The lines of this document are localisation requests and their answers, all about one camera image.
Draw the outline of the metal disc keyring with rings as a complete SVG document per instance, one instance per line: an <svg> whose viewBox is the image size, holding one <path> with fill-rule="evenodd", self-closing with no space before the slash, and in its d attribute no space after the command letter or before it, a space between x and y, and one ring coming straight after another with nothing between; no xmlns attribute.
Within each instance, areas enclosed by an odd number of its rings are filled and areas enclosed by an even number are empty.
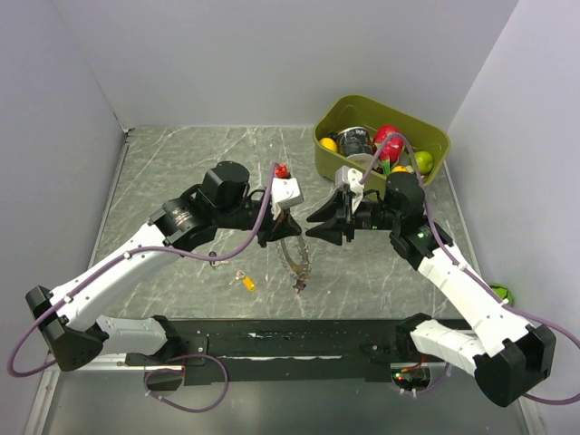
<svg viewBox="0 0 580 435"><path fill-rule="evenodd" d="M305 238L303 236L283 238L276 242L276 248L282 265L295 281L293 288L300 295L306 289L312 272L309 246Z"/></svg>

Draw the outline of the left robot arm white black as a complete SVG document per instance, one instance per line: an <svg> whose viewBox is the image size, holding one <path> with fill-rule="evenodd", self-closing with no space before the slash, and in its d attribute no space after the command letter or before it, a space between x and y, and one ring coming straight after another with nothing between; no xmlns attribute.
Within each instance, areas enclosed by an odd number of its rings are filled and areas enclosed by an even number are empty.
<svg viewBox="0 0 580 435"><path fill-rule="evenodd" d="M157 363L173 362L182 340L162 315L144 319L112 318L106 309L144 277L187 257L218 263L242 252L201 255L196 248L213 241L220 229L248 233L246 242L261 247L302 229L291 208L304 200L298 180L272 165L261 198L249 192L249 172L233 161L209 169L202 182L166 201L129 240L82 275L54 289L37 286L26 302L35 328L44 338L53 362L75 371L96 357L137 353Z"/></svg>

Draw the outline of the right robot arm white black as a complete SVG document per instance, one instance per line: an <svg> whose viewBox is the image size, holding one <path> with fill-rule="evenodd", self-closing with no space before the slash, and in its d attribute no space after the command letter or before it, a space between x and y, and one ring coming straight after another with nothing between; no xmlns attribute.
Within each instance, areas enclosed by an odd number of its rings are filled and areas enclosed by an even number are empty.
<svg viewBox="0 0 580 435"><path fill-rule="evenodd" d="M397 327L396 351L406 361L432 355L474 377L485 396L507 407L545 380L556 337L510 312L478 282L479 276L452 238L425 211L425 191L416 177L387 177L385 194L365 200L363 174L346 166L335 173L335 192L309 218L306 234L340 246L357 230L388 232L393 249L431 281L468 323L471 333L453 330L426 314Z"/></svg>

